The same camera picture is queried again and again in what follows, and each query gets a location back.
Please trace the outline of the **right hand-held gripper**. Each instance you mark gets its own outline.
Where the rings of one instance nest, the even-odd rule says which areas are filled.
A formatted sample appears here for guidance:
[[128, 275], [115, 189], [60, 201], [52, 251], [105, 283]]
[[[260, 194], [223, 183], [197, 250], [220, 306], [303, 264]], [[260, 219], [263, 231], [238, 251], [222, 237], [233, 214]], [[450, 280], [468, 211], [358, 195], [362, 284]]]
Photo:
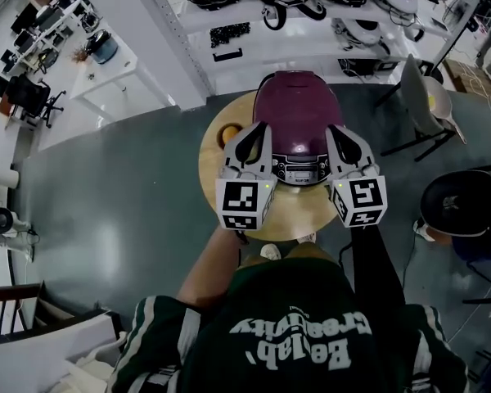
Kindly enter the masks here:
[[385, 177], [375, 166], [372, 149], [344, 126], [326, 128], [330, 201], [345, 228], [378, 224], [388, 208]]

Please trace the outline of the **purple rice cooker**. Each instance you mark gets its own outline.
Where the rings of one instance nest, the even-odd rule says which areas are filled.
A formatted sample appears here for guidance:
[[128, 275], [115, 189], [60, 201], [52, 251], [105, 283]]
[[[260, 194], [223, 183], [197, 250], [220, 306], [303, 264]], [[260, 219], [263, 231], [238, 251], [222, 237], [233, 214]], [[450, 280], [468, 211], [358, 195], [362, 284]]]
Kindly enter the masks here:
[[284, 70], [263, 78], [253, 121], [272, 130], [273, 173], [292, 187], [312, 187], [331, 174], [325, 131], [345, 124], [336, 95], [312, 71]]

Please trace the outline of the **person's right forearm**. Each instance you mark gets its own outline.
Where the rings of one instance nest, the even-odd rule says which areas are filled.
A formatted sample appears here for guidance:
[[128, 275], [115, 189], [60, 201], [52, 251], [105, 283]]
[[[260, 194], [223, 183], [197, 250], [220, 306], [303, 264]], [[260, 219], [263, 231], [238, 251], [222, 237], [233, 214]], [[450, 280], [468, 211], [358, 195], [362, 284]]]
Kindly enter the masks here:
[[381, 317], [406, 304], [399, 276], [376, 225], [351, 228], [354, 291], [368, 318]]

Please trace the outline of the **person's left forearm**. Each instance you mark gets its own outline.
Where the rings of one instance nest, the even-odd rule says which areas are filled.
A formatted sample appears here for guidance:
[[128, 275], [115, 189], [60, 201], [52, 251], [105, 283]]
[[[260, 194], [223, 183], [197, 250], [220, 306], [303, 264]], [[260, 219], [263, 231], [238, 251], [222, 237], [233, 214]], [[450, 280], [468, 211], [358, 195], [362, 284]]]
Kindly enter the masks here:
[[240, 264], [242, 240], [217, 227], [182, 284], [176, 299], [194, 308], [212, 308], [222, 300]]

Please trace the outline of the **round wooden side table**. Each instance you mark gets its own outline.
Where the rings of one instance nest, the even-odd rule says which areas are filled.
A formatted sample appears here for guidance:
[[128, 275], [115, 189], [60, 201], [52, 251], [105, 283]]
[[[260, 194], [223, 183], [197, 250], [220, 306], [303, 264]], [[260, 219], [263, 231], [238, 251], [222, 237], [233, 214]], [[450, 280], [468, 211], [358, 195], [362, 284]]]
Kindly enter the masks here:
[[[210, 207], [216, 209], [215, 179], [223, 163], [223, 149], [217, 136], [227, 124], [248, 126], [252, 123], [254, 92], [229, 93], [207, 99], [206, 108], [213, 115], [201, 140], [198, 170], [202, 192]], [[268, 242], [286, 242], [324, 228], [336, 218], [325, 187], [290, 187], [279, 183], [266, 221], [259, 231], [246, 236]]]

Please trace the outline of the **grey chair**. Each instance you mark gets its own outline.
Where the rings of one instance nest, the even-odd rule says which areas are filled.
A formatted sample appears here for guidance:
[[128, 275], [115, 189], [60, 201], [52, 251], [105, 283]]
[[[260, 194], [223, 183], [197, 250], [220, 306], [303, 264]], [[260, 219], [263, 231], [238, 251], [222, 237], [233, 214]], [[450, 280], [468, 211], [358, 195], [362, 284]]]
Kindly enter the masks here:
[[376, 101], [375, 108], [383, 106], [397, 91], [400, 91], [406, 113], [412, 121], [415, 132], [415, 138], [412, 141], [383, 151], [381, 156], [390, 156], [432, 141], [433, 145], [414, 159], [415, 162], [420, 162], [457, 134], [449, 125], [444, 125], [442, 120], [437, 119], [431, 113], [427, 84], [436, 84], [441, 89], [443, 96], [448, 95], [441, 83], [430, 75], [433, 69], [434, 65], [431, 62], [418, 60], [413, 54], [409, 54], [400, 81]]

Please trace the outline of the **black equipment box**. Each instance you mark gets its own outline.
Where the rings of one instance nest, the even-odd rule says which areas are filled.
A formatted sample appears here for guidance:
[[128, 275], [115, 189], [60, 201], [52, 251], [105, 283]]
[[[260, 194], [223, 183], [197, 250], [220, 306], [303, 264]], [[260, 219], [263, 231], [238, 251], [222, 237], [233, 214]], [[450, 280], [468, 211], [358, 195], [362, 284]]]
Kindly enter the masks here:
[[349, 77], [373, 76], [379, 72], [393, 71], [398, 61], [378, 59], [338, 59], [341, 71]]

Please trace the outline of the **black tray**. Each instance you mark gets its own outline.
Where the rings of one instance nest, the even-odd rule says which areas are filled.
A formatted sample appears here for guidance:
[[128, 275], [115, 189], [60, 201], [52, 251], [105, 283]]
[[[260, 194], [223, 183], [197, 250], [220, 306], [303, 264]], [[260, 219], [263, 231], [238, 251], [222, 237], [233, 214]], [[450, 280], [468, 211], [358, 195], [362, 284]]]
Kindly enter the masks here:
[[212, 56], [213, 56], [214, 62], [217, 63], [217, 62], [223, 62], [223, 61], [229, 61], [229, 60], [241, 58], [241, 57], [243, 57], [243, 51], [239, 47], [236, 51], [226, 52], [226, 53], [222, 53], [222, 54], [213, 53]]

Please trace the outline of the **pale frying pan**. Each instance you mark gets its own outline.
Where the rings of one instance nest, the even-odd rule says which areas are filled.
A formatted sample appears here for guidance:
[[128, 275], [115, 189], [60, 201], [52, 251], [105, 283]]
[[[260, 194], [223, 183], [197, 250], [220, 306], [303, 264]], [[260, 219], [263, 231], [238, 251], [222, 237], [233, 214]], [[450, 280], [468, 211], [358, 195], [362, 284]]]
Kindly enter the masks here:
[[430, 113], [442, 124], [448, 125], [463, 144], [467, 144], [464, 134], [453, 118], [453, 104], [448, 91], [433, 77], [424, 76], [423, 81], [428, 94]]

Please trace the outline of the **white metal shelf rack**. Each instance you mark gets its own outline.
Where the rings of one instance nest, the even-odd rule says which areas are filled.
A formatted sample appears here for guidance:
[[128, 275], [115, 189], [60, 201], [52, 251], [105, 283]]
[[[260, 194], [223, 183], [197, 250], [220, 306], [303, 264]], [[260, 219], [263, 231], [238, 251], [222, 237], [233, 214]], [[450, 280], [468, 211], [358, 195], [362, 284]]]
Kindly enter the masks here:
[[[343, 74], [338, 59], [380, 59], [405, 61], [409, 54], [426, 61], [442, 61], [450, 51], [450, 45], [466, 25], [441, 28], [436, 25], [439, 13], [426, 2], [421, 3], [418, 16], [428, 30], [418, 42], [409, 40], [403, 28], [381, 24], [381, 38], [386, 48], [378, 45], [348, 49], [342, 36], [332, 27], [330, 19], [323, 21], [290, 17], [285, 26], [271, 31], [263, 22], [250, 22], [250, 33], [233, 38], [229, 44], [210, 47], [209, 30], [189, 34], [181, 25], [176, 12], [185, 0], [155, 0], [173, 33], [173, 39], [187, 51], [188, 60], [209, 81], [216, 94], [233, 93], [252, 89], [268, 73], [274, 70], [313, 70], [329, 83], [355, 82]], [[243, 57], [214, 62], [213, 53], [222, 54], [243, 51]]]

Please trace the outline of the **pile of small black parts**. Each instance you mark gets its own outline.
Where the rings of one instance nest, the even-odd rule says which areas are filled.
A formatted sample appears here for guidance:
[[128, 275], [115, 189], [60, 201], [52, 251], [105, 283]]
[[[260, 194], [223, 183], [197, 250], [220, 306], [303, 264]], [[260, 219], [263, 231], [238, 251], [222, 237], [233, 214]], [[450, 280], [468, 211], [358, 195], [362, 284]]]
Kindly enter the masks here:
[[229, 44], [233, 38], [240, 38], [249, 33], [250, 22], [213, 28], [209, 32], [210, 47], [216, 48], [220, 45]]

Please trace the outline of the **brown wooden platform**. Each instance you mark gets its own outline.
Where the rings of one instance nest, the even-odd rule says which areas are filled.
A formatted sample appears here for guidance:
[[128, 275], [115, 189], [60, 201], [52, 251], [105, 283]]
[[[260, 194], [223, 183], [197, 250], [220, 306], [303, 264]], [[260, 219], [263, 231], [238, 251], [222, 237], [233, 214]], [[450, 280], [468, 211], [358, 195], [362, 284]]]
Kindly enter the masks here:
[[491, 99], [491, 80], [474, 66], [446, 58], [442, 62], [457, 92], [473, 93]]

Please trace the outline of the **person's green printed shirt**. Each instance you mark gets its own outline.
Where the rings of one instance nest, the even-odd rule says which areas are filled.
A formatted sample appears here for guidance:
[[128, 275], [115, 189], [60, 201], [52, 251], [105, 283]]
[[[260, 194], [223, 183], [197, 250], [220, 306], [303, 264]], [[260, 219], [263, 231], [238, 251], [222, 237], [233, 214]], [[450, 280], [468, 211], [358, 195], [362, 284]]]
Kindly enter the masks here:
[[241, 269], [216, 309], [167, 296], [135, 310], [106, 393], [469, 393], [436, 309], [363, 311], [340, 267]]

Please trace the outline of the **black office chair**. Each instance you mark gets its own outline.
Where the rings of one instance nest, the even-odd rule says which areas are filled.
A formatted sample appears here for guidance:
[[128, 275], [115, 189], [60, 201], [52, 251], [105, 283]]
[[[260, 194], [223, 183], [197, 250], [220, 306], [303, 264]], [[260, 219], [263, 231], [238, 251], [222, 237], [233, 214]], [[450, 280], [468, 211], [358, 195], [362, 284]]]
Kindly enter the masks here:
[[52, 95], [51, 87], [43, 80], [32, 82], [26, 74], [13, 76], [6, 87], [7, 100], [15, 108], [20, 108], [20, 120], [30, 124], [29, 120], [41, 120], [50, 129], [51, 113], [62, 112], [63, 107], [56, 106], [58, 99], [66, 95], [66, 90]]

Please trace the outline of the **white fabric bag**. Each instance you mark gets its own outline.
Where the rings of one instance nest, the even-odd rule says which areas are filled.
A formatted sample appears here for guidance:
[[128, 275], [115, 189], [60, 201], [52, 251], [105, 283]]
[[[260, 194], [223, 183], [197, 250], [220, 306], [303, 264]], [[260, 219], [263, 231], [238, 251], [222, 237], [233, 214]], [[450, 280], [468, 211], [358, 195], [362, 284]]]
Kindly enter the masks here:
[[100, 361], [100, 358], [118, 351], [125, 345], [127, 337], [127, 332], [120, 332], [116, 341], [98, 346], [75, 363], [66, 361], [68, 373], [61, 382], [74, 393], [105, 393], [107, 381], [114, 372], [114, 367]]

